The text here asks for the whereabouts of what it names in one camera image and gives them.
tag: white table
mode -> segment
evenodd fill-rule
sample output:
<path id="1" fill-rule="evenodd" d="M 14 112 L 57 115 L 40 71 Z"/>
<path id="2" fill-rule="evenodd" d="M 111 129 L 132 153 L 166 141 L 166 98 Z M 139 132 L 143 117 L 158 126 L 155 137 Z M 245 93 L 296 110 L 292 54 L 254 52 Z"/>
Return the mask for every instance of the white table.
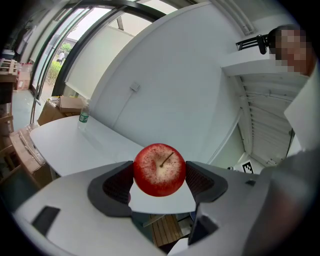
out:
<path id="1" fill-rule="evenodd" d="M 36 128 L 31 131 L 30 137 L 46 162 L 62 177 L 133 161 L 143 149 L 91 116 L 84 131 L 78 129 L 78 116 L 71 116 Z M 196 210 L 186 181 L 177 192 L 165 197 L 144 193 L 134 181 L 130 195 L 129 206 L 134 212 L 164 215 Z"/>

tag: white panel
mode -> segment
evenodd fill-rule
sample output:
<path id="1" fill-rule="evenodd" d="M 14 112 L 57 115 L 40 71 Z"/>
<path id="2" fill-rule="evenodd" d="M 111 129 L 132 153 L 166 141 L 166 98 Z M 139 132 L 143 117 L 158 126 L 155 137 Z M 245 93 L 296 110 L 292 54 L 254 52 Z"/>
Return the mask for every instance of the white panel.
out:
<path id="1" fill-rule="evenodd" d="M 106 70 L 92 95 L 92 115 L 137 144 L 170 144 L 184 159 L 206 163 L 239 113 L 219 65 L 238 39 L 211 3 L 157 20 Z M 137 93 L 130 90 L 134 82 Z"/>
<path id="2" fill-rule="evenodd" d="M 210 164 L 220 168 L 233 167 L 243 153 L 244 146 L 239 129 L 236 126 L 220 153 Z"/>
<path id="3" fill-rule="evenodd" d="M 320 77 L 317 64 L 310 79 L 284 114 L 301 147 L 311 150 L 320 146 Z"/>
<path id="4" fill-rule="evenodd" d="M 261 54 L 258 47 L 230 53 L 220 65 L 228 76 L 288 72 L 288 67 L 282 66 L 269 52 Z"/>
<path id="5" fill-rule="evenodd" d="M 109 64 L 132 38 L 119 29 L 103 27 L 77 57 L 66 84 L 90 99 Z"/>

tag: floor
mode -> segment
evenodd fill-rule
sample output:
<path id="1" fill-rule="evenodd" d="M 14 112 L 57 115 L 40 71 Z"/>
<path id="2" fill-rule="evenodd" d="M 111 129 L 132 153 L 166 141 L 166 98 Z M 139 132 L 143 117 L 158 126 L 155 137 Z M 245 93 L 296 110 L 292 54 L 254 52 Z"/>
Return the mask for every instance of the floor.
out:
<path id="1" fill-rule="evenodd" d="M 34 96 L 29 90 L 14 90 L 12 100 L 13 128 L 15 131 L 30 124 L 31 108 Z M 36 105 L 34 120 L 37 120 L 44 107 L 45 101 L 40 99 L 41 106 Z"/>

